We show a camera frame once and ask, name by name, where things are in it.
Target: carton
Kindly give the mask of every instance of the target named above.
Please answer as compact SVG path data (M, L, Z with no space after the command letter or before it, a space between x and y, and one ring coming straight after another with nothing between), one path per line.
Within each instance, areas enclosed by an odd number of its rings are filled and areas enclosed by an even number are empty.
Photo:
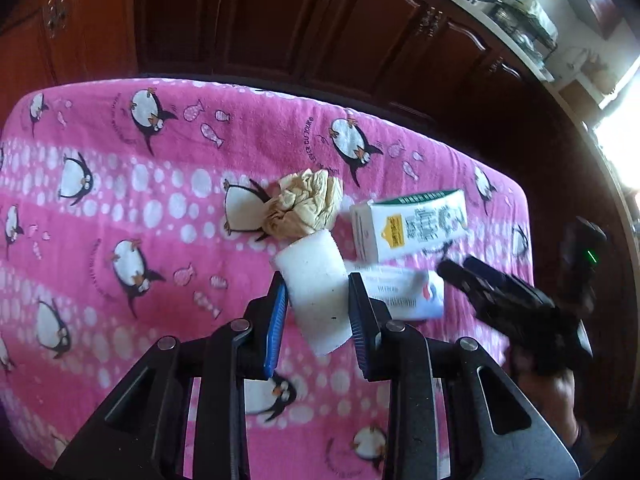
M351 206L351 226L358 259L377 264L466 235L462 189L416 193Z

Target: metal screw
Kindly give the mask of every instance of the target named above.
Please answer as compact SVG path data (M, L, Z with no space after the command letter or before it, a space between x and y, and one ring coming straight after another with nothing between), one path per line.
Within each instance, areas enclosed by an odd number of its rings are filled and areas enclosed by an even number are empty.
M460 346L469 352L473 352L474 350L478 350L478 341L472 337L463 337L460 340Z
M171 350L175 346L175 337L166 335L158 340L158 348L161 350Z
M231 322L231 330L234 332L244 332L245 330L248 330L250 326L251 323L243 317L239 317Z
M396 321L395 319L386 322L386 329L391 332L402 332L404 327L405 325L402 321Z

